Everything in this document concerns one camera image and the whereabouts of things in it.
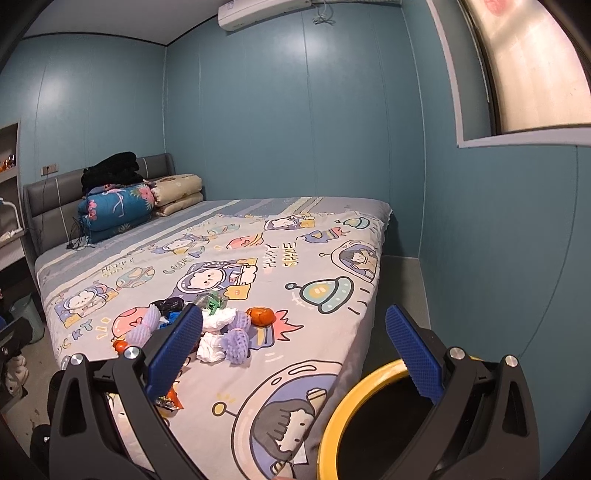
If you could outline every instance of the bed sheet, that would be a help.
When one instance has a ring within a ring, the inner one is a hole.
[[[94,248],[46,252],[35,269],[56,359],[116,356],[112,341],[170,296],[215,290],[230,307],[268,306],[277,319],[249,331],[243,365],[189,356],[175,384],[184,409],[167,421],[212,480],[313,478],[310,429],[359,376],[390,212],[335,197],[203,202]],[[130,455],[149,467],[112,402]]]

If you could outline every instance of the air conditioner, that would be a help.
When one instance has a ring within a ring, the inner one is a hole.
[[[224,30],[233,31],[310,5],[310,0],[232,0],[219,8],[217,22]]]

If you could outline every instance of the electrical outlet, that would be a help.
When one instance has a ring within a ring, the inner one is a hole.
[[[50,165],[45,165],[41,167],[41,176],[44,177],[45,175],[49,175],[50,173],[57,173],[58,172],[57,163],[52,163]]]

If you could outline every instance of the ceiling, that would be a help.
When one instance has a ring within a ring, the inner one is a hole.
[[[53,0],[25,37],[56,32],[124,35],[167,45],[228,0]]]

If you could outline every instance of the gray upholstered headboard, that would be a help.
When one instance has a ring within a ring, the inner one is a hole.
[[[170,154],[138,157],[139,174],[147,180],[174,175]],[[37,256],[50,248],[78,238],[79,231],[72,228],[78,218],[78,204],[82,200],[82,171],[75,170],[50,177],[22,190],[25,224],[31,234]]]

